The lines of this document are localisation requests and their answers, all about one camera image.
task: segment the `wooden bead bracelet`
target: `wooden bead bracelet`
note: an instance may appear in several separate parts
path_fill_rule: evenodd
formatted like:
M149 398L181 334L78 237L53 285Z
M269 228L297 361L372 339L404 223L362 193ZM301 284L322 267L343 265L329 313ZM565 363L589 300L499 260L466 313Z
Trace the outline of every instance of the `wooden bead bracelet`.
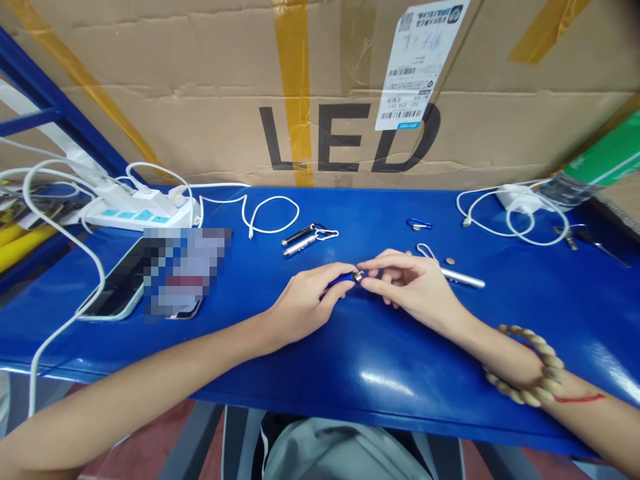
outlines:
M498 326L498 331L504 335L515 335L516 337L523 337L528 340L540 354L540 359L545 364L543 368L544 377L540 381L540 384L530 390L517 390L510 386L504 380L498 378L496 374L491 372L486 365L483 365L486 372L487 380L490 384L495 385L498 391L503 395L508 396L514 402L520 405L530 405L532 407L540 407L542 404L553 403L556 401L556 396L564 393L564 387L560 384L560 378L562 376L562 370L565 368L565 364L555 354L555 350L552 346L547 344L547 341L540 335L536 335L534 331L529 329L523 329L517 325Z

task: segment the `blue carabiner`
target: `blue carabiner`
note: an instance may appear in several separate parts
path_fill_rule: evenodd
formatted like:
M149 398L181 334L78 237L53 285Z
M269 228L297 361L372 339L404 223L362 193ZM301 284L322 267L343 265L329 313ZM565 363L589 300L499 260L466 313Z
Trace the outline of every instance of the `blue carabiner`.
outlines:
M407 225L418 231L421 228L432 229L433 225L418 219L407 219Z

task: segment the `power strip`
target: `power strip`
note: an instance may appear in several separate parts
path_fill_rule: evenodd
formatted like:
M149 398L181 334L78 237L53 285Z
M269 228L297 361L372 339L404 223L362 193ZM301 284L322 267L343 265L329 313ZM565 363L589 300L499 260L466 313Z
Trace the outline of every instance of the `power strip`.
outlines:
M178 211L171 218L158 217L146 209L136 213L123 212L116 209L104 209L100 213L94 213L93 211L98 208L95 204L87 207L92 212L85 216L85 220L92 225L100 225L101 227L142 231L145 228L190 228L192 226L189 225L188 200L178 207ZM191 208L193 208L194 223L197 223L197 219L200 216L200 204L191 199Z

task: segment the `barcode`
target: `barcode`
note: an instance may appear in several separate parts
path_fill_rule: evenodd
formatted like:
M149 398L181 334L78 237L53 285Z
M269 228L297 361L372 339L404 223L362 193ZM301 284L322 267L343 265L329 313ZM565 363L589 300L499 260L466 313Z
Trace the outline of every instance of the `barcode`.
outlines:
M398 75L410 75L412 73L415 73L415 68L400 68L396 70L391 70L389 72L389 76L396 77Z
M386 112L380 115L380 120L389 120L391 118L410 118L419 117L422 110L406 110L402 112Z

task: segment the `blue table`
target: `blue table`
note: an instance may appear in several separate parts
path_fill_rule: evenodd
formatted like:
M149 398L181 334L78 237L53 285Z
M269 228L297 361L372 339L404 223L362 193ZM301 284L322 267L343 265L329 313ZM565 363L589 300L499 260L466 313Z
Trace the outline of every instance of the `blue table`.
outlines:
M453 288L488 324L516 323L544 336L567 368L640 407L640 258L638 246L586 207L605 244L635 266L624 269L588 245L565 242L535 247L463 229L456 192L351 189L199 189L215 199L248 193L247 216L262 200L286 195L300 205L298 221L277 235L247 237L240 203L205 203L205 227L233 228L224 272L198 316L188 321L143 323L141 306L114 323L76 322L45 351L41 371L50 377L94 382L158 350L216 331L272 305L290 276L333 261L357 263L385 248L431 246L453 269L484 279L483 290ZM476 195L466 195L468 206ZM276 200L263 206L256 226L276 229L295 208ZM477 219L502 228L495 198L480 204ZM413 231L416 217L434 225ZM340 232L290 259L280 240L312 222ZM550 240L551 213L538 215L534 239ZM88 240L108 271L139 234L100 229ZM66 321L97 283L93 262L75 249L0 311L0 367L27 372L39 344ZM450 342L394 311L362 289L336 306L318 332L218 378L195 398L300 415L426 431L492 443L522 445L576 455L590 450L544 412L498 394L476 360Z

